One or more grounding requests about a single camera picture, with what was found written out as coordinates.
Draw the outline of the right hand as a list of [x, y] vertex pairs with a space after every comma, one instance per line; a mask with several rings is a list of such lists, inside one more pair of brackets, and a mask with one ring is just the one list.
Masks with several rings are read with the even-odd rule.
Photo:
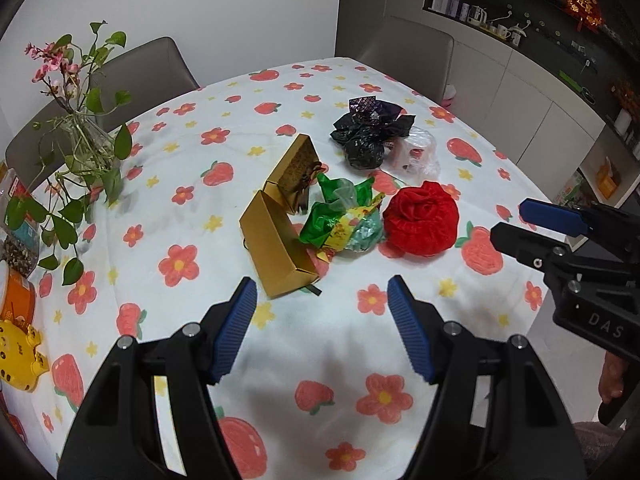
[[628, 363], [625, 360], [611, 352], [605, 353], [599, 380], [599, 394], [604, 404], [609, 404], [623, 395], [624, 373], [627, 367]]

